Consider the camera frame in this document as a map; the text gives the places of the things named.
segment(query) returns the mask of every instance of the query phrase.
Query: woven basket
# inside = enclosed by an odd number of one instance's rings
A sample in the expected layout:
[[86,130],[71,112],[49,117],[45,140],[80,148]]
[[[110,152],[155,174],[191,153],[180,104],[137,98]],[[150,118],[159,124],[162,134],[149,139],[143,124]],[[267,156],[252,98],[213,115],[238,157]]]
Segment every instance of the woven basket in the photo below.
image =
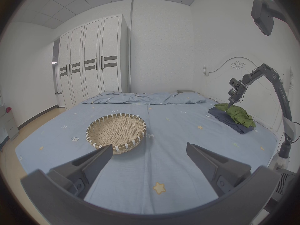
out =
[[93,121],[86,130],[86,140],[95,148],[112,144],[113,154],[135,148],[146,134],[146,123],[137,115],[110,114]]

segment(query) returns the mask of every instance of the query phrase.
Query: basket rim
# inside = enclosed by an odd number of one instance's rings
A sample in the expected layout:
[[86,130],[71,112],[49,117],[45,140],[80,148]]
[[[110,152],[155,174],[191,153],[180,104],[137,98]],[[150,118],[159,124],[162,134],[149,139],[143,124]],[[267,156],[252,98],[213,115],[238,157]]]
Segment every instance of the basket rim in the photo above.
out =
[[112,117],[118,117],[118,116],[124,116],[124,117],[130,117],[130,118],[136,118],[137,120],[139,120],[140,122],[142,122],[144,124],[144,129],[141,132],[141,134],[139,136],[137,136],[135,139],[133,139],[132,141],[128,142],[128,143],[124,143],[118,146],[113,145],[112,146],[112,150],[113,152],[118,152],[119,150],[127,150],[132,146],[136,146],[141,140],[142,138],[145,136],[146,134],[146,123],[145,121],[139,116],[139,115],[134,115],[134,114],[130,114],[130,113],[114,113],[114,114],[109,114],[106,116],[103,116],[101,118],[96,119],[95,121],[93,121],[87,128],[86,130],[86,134],[85,134],[85,139],[89,142],[89,144],[91,144],[92,146],[94,146],[94,148],[101,148],[103,146],[106,145],[98,145],[96,142],[94,142],[91,138],[90,138],[90,129],[94,128],[94,125],[96,125],[97,123],[100,124],[101,121],[104,122],[105,119],[108,118],[112,118]]

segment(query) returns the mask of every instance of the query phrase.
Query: white wardrobe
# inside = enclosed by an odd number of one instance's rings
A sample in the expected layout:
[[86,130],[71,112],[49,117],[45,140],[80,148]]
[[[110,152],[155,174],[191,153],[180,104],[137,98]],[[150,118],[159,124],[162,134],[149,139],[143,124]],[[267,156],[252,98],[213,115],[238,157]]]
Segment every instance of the white wardrobe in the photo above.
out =
[[127,25],[122,14],[61,35],[58,63],[66,109],[102,92],[127,92]]

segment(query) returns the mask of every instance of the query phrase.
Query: wooden floor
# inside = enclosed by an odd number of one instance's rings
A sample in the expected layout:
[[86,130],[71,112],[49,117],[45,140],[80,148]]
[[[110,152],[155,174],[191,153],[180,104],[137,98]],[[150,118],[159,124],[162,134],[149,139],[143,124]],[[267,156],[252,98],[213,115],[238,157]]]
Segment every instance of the wooden floor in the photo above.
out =
[[19,203],[37,221],[37,223],[42,225],[49,225],[49,223],[34,207],[21,185],[20,179],[26,176],[27,173],[17,158],[15,148],[40,126],[64,111],[65,108],[55,108],[33,120],[19,131],[19,135],[13,141],[8,140],[3,146],[2,152],[0,152],[0,171],[3,179],[9,185],[10,190],[13,192],[14,197],[18,199]]

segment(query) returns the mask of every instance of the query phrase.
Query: green clothing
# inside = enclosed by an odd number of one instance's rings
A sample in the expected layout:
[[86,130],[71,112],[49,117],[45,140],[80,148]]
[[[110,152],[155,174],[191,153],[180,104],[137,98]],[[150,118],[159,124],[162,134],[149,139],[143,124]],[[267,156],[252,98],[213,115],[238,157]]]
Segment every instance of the green clothing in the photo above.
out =
[[215,107],[221,111],[226,111],[235,123],[242,124],[246,128],[249,128],[250,126],[256,126],[252,116],[249,115],[242,107],[231,105],[231,107],[228,108],[228,103],[215,104]]

